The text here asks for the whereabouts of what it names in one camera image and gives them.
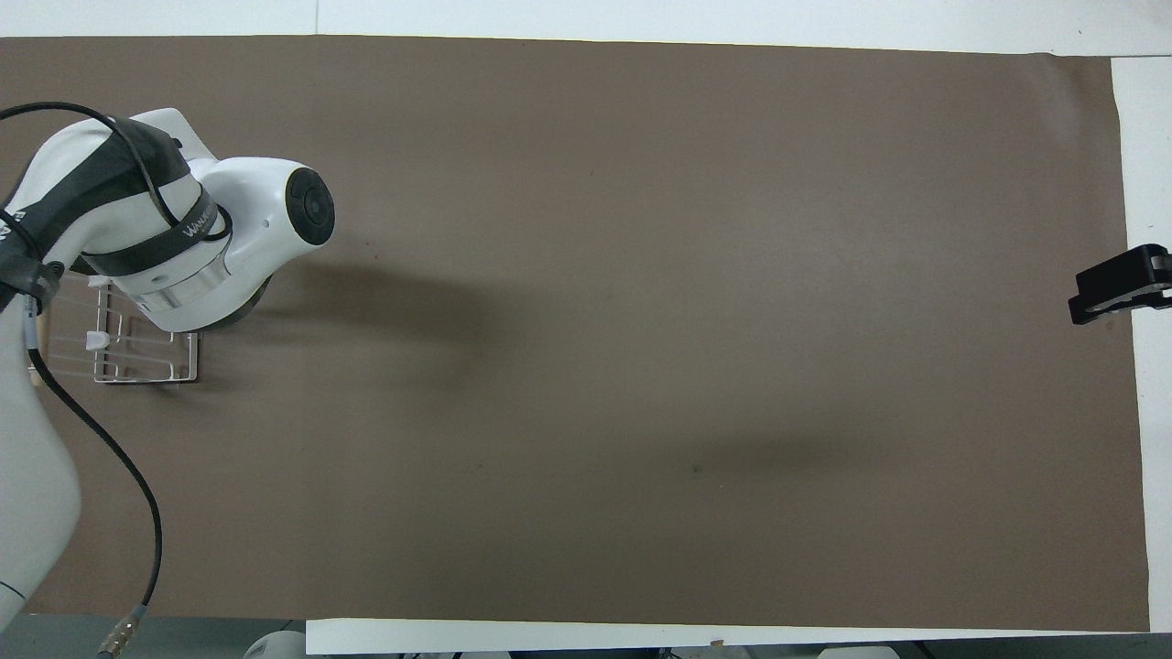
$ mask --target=black end cap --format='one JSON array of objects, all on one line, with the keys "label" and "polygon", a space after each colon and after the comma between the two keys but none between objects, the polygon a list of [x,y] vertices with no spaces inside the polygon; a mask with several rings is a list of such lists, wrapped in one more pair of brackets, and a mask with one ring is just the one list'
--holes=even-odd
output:
[{"label": "black end cap", "polygon": [[285,208],[302,240],[322,245],[334,233],[334,198],[316,171],[301,168],[285,185]]}]

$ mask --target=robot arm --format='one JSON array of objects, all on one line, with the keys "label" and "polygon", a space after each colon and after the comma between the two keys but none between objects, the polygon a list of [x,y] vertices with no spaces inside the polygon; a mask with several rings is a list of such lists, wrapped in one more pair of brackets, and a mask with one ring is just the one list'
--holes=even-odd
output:
[{"label": "robot arm", "polygon": [[80,258],[162,330],[222,326],[252,308],[278,267],[333,233],[333,201],[312,169],[218,161],[175,109],[116,123],[173,224],[127,145],[94,120],[41,147],[5,208],[21,230],[0,224],[0,631],[56,562],[80,509],[73,462],[27,375],[23,325],[36,312],[27,300],[48,304],[54,273]]}]

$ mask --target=black cable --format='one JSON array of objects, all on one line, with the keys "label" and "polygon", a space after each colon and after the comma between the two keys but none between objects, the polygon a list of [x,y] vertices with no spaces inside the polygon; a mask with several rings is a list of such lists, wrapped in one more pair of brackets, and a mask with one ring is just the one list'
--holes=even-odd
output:
[{"label": "black cable", "polygon": [[229,215],[226,210],[224,210],[224,206],[217,205],[216,208],[219,210],[220,218],[224,220],[224,229],[220,229],[216,233],[209,233],[207,236],[204,236],[204,243],[214,243],[216,240],[219,240],[225,236],[232,235],[232,216]]},{"label": "black cable", "polygon": [[33,362],[33,368],[36,369],[36,374],[45,381],[45,386],[47,386],[50,392],[56,394],[56,396],[61,399],[61,402],[76,414],[77,417],[86,423],[86,426],[89,426],[90,430],[94,430],[98,437],[102,437],[102,441],[105,442],[105,446],[114,451],[114,455],[118,456],[118,460],[122,461],[122,466],[127,468],[127,471],[130,471],[135,482],[138,483],[138,489],[141,489],[143,491],[143,496],[146,497],[146,505],[150,507],[151,523],[155,525],[155,562],[154,565],[151,565],[150,580],[146,582],[146,591],[143,593],[142,598],[142,605],[149,606],[151,597],[155,596],[155,585],[158,583],[158,570],[163,564],[163,519],[158,512],[158,502],[155,501],[155,494],[150,490],[146,478],[144,478],[142,471],[135,467],[134,461],[130,460],[127,451],[122,450],[122,447],[118,446],[118,442],[115,441],[105,428],[103,428],[96,419],[90,416],[89,413],[86,412],[86,408],[74,400],[74,398],[69,395],[69,392],[67,392],[64,387],[57,382],[56,378],[49,373],[49,367],[45,364],[45,359],[41,358],[41,351],[30,348],[28,351],[28,360]]},{"label": "black cable", "polygon": [[179,224],[179,220],[176,219],[175,213],[172,213],[171,209],[166,208],[166,204],[163,202],[163,195],[159,192],[158,185],[155,184],[155,179],[151,178],[150,171],[146,170],[146,163],[143,162],[143,157],[138,152],[138,148],[135,147],[135,143],[130,141],[130,137],[125,134],[125,131],[122,130],[122,127],[118,125],[110,117],[103,115],[102,113],[93,108],[87,108],[86,106],[79,106],[77,103],[67,103],[64,101],[41,101],[36,103],[25,103],[22,106],[13,106],[11,108],[0,110],[0,121],[18,115],[23,115],[27,113],[35,113],[39,110],[66,110],[70,113],[82,114],[97,121],[105,128],[109,128],[110,133],[121,137],[122,142],[125,143],[127,149],[130,150],[130,157],[134,158],[135,165],[138,168],[138,172],[143,177],[143,182],[146,183],[146,193],[150,196],[150,201],[155,204],[155,208],[158,209],[159,215],[162,215],[163,219],[165,219],[166,223],[170,224],[171,226]]},{"label": "black cable", "polygon": [[13,233],[23,240],[25,245],[29,250],[33,250],[33,254],[36,256],[36,260],[45,260],[45,252],[41,251],[41,246],[36,244],[33,235],[28,232],[28,229],[25,229],[21,223],[16,222],[16,218],[8,215],[8,211],[0,209],[0,222],[5,223]]}]

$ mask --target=black bracket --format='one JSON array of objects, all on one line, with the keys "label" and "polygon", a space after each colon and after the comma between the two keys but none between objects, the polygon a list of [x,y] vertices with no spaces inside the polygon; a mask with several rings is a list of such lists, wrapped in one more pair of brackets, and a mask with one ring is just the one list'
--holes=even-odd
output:
[{"label": "black bracket", "polygon": [[1160,245],[1140,245],[1075,276],[1078,294],[1070,298],[1070,320],[1085,325],[1129,308],[1172,306],[1172,257]]},{"label": "black bracket", "polygon": [[53,295],[57,294],[57,288],[61,287],[61,272],[62,270],[45,265],[33,257],[0,250],[0,284],[34,298],[38,313],[48,306]]}]

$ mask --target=metal connector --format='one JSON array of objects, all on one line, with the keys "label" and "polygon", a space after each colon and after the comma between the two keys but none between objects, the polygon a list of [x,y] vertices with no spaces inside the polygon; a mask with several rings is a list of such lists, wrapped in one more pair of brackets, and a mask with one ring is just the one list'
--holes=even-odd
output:
[{"label": "metal connector", "polygon": [[118,654],[125,650],[127,644],[130,643],[130,638],[135,636],[135,632],[138,630],[138,623],[142,621],[145,614],[146,607],[138,605],[135,606],[135,610],[129,616],[118,620],[118,624],[110,631],[110,636],[105,637],[101,647],[97,648],[98,655],[109,655],[110,659],[117,659]]}]

